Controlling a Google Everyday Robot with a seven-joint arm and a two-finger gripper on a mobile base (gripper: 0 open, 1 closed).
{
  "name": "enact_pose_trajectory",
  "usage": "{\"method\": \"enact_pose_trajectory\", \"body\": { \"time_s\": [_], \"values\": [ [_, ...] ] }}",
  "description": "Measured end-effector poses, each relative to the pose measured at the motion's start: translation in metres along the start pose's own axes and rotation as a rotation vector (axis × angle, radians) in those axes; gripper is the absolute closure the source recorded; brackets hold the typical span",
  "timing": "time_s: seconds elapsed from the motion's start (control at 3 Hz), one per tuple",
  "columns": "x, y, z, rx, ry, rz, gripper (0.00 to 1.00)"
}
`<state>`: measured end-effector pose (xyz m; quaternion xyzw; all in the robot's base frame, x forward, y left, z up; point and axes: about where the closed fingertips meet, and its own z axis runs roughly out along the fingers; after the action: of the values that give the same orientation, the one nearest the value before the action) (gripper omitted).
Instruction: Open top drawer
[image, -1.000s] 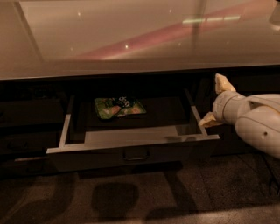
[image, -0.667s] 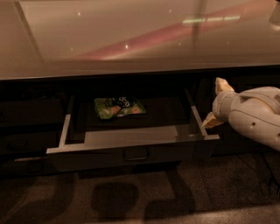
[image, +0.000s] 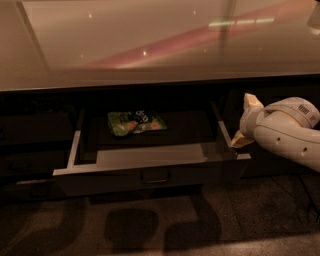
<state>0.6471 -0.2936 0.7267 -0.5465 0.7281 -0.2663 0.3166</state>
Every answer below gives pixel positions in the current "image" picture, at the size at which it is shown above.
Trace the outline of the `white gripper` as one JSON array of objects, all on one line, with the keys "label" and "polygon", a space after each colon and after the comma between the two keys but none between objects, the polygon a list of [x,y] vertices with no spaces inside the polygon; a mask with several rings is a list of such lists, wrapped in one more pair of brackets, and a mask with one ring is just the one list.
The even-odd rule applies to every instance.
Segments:
[{"label": "white gripper", "polygon": [[240,118],[240,130],[231,140],[233,148],[242,148],[254,142],[256,121],[258,115],[263,111],[264,105],[254,94],[245,93],[243,108],[245,110]]}]

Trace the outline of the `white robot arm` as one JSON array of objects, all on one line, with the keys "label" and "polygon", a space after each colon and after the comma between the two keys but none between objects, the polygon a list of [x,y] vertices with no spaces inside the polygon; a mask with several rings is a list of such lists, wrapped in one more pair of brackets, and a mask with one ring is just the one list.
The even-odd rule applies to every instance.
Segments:
[{"label": "white robot arm", "polygon": [[258,98],[244,95],[239,130],[233,148],[257,142],[265,150],[320,172],[319,110],[309,101],[290,97],[264,106]]}]

